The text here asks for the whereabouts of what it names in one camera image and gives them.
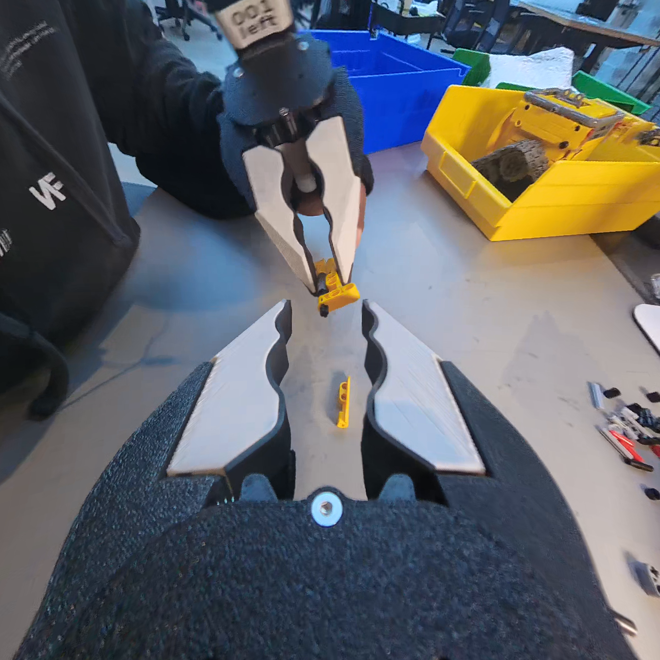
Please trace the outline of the person's left forearm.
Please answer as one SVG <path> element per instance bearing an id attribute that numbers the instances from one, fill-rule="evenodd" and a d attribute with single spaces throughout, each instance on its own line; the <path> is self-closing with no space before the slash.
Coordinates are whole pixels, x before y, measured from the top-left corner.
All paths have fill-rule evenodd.
<path id="1" fill-rule="evenodd" d="M 216 220 L 252 215 L 220 155 L 220 81 L 161 35 L 142 1 L 109 1 L 110 74 L 97 109 L 109 142 L 140 173 Z"/>

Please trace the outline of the grey two-hole brick connector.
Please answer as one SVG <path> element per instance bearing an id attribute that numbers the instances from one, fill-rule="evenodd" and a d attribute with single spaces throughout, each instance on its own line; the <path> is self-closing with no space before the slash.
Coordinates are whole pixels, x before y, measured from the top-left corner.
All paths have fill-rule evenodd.
<path id="1" fill-rule="evenodd" d="M 649 596 L 659 598 L 659 570 L 652 564 L 642 562 L 631 554 L 626 561 L 636 582 Z"/>

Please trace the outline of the grey desk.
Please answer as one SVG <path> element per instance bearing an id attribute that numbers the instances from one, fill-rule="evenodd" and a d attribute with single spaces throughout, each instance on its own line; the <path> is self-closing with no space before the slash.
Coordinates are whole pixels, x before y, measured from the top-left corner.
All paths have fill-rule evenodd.
<path id="1" fill-rule="evenodd" d="M 215 222 L 137 186 L 141 244 L 127 276 L 69 352 L 70 393 L 25 419 L 43 380 L 1 398 L 1 658 L 12 659 L 89 491 L 130 435 L 200 363 L 276 302 L 292 301 L 282 389 L 296 454 L 295 499 L 333 486 L 365 499 L 360 455 L 370 381 L 361 304 L 318 316 L 254 220 Z M 658 473 L 624 465 L 598 433 L 588 382 L 644 403 L 659 356 L 631 316 L 641 301 L 588 236 L 490 243 L 425 171 L 413 145 L 371 158 L 375 188 L 354 266 L 363 298 L 453 362 L 525 437 L 560 487 L 606 598 L 632 619 L 630 647 L 659 658 L 659 599 L 626 555 L 659 567 Z M 350 425 L 336 426 L 351 377 Z"/>

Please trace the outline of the black office chair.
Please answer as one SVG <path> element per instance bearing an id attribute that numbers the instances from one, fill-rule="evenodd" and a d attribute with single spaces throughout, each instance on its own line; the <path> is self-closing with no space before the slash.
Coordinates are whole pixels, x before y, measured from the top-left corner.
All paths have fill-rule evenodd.
<path id="1" fill-rule="evenodd" d="M 223 35 L 215 19 L 211 18 L 202 1 L 153 1 L 154 18 L 161 32 L 164 32 L 165 21 L 173 21 L 185 42 L 190 41 L 189 28 L 194 21 L 207 26 L 217 40 L 222 41 Z"/>

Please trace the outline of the yellow tracked brick robot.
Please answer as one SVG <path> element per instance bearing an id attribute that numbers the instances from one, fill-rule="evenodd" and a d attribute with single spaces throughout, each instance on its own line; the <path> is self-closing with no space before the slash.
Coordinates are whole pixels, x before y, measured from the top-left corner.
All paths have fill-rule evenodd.
<path id="1" fill-rule="evenodd" d="M 471 162 L 510 201 L 557 162 L 603 155 L 659 155 L 659 126 L 599 98 L 565 88 L 532 89 L 499 122 Z"/>

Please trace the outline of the yellow brick arm with axle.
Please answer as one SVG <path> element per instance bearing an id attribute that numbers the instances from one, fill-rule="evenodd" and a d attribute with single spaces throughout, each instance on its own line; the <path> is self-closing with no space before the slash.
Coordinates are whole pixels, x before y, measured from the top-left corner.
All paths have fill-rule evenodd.
<path id="1" fill-rule="evenodd" d="M 314 263 L 316 270 L 316 297 L 318 299 L 318 311 L 322 318 L 327 318 L 342 291 L 342 282 L 334 264 L 334 259 L 319 260 Z"/>

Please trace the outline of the pile of black red pieces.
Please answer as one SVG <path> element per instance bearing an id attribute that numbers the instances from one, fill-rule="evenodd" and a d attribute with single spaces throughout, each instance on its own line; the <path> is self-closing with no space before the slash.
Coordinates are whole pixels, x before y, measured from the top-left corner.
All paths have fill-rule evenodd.
<path id="1" fill-rule="evenodd" d="M 659 392 L 641 390 L 645 403 L 628 402 L 617 387 L 588 382 L 598 412 L 596 429 L 627 466 L 644 474 L 659 472 Z"/>

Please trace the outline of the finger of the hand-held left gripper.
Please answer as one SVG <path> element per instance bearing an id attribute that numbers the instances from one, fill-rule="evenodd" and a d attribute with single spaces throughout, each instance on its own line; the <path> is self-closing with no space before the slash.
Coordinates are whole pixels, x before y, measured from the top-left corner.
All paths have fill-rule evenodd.
<path id="1" fill-rule="evenodd" d="M 255 202 L 255 217 L 294 275 L 312 295 L 317 276 L 304 241 L 302 223 L 293 208 L 293 170 L 281 151 L 256 146 L 243 153 Z"/>
<path id="2" fill-rule="evenodd" d="M 321 183 L 335 267 L 341 282 L 349 283 L 357 249 L 362 182 L 352 167 L 343 119 L 318 122 L 306 139 L 306 150 Z"/>

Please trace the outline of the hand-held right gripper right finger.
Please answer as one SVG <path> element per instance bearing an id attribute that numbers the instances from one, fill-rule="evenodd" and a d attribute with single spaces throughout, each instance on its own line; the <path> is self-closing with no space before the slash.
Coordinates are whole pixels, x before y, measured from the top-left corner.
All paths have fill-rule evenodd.
<path id="1" fill-rule="evenodd" d="M 485 477 L 441 358 L 374 301 L 362 302 L 361 328 L 371 385 L 361 437 L 367 499 L 396 475 L 417 499 L 446 499 L 441 475 Z"/>

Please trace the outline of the person's black hoodie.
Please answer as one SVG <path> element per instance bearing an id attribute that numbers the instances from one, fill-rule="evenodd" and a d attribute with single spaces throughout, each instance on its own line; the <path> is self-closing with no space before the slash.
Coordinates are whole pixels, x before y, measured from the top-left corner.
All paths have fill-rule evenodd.
<path id="1" fill-rule="evenodd" d="M 46 367 L 35 420 L 67 396 L 62 349 L 139 243 L 58 1 L 1 2 L 1 392 Z"/>

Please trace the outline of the blue storage bin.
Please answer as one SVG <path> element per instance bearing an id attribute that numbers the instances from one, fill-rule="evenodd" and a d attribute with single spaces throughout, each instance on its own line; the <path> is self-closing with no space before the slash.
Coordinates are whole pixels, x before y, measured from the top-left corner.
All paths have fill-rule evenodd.
<path id="1" fill-rule="evenodd" d="M 462 85 L 469 65 L 387 34 L 303 30 L 325 41 L 334 67 L 344 67 L 364 112 L 364 152 L 422 140 L 446 90 Z"/>

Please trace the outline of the green storage bin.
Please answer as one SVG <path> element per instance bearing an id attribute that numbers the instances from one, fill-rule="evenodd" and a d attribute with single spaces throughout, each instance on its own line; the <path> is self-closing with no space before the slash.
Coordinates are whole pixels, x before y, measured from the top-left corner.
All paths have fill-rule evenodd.
<path id="1" fill-rule="evenodd" d="M 582 70 L 573 75 L 572 86 L 586 98 L 597 98 L 636 116 L 641 116 L 651 108 L 649 104 L 594 78 Z"/>
<path id="2" fill-rule="evenodd" d="M 469 71 L 463 78 L 463 85 L 480 87 L 491 73 L 489 53 L 457 48 L 452 54 L 452 60 L 469 67 Z"/>

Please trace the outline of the short yellow brick connector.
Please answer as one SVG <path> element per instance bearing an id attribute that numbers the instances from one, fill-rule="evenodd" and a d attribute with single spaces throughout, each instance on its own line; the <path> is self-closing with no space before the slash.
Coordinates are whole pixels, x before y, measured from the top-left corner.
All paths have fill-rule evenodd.
<path id="1" fill-rule="evenodd" d="M 330 313 L 353 304 L 359 299 L 358 288 L 354 283 L 349 283 L 321 295 L 318 299 L 318 310 L 320 315 L 326 318 Z"/>

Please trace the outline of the yellow storage bin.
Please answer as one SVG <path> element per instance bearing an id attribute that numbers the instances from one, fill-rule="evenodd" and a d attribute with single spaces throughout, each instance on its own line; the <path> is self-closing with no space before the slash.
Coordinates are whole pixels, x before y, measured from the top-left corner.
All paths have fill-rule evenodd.
<path id="1" fill-rule="evenodd" d="M 452 85 L 426 129 L 427 170 L 491 241 L 634 230 L 659 211 L 659 156 L 557 162 L 510 201 L 471 165 L 524 91 Z"/>

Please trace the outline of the clear bubble wrap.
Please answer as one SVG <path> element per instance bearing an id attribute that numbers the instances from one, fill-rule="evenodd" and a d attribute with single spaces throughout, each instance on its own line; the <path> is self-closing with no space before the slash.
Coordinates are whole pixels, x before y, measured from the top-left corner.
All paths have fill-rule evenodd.
<path id="1" fill-rule="evenodd" d="M 574 53 L 556 47 L 532 55 L 490 54 L 490 73 L 482 87 L 511 83 L 535 89 L 572 86 Z"/>

